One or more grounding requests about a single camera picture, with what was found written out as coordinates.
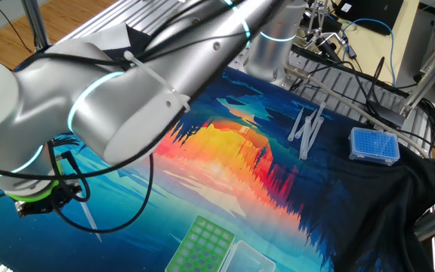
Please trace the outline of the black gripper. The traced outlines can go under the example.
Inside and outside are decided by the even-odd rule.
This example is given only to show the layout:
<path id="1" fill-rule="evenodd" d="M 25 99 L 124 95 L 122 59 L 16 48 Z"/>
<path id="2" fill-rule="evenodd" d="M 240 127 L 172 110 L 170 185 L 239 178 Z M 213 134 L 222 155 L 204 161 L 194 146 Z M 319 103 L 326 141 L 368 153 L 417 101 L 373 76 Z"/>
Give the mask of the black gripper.
<path id="1" fill-rule="evenodd" d="M 68 181 L 67 185 L 71 194 L 61 187 L 54 187 L 48 192 L 47 196 L 43 196 L 38 200 L 16 201 L 14 205 L 18 216 L 24 218 L 27 215 L 48 214 L 53 212 L 55 207 L 63 208 L 72 198 L 76 201 L 85 200 L 82 195 L 82 187 L 78 181 Z"/>

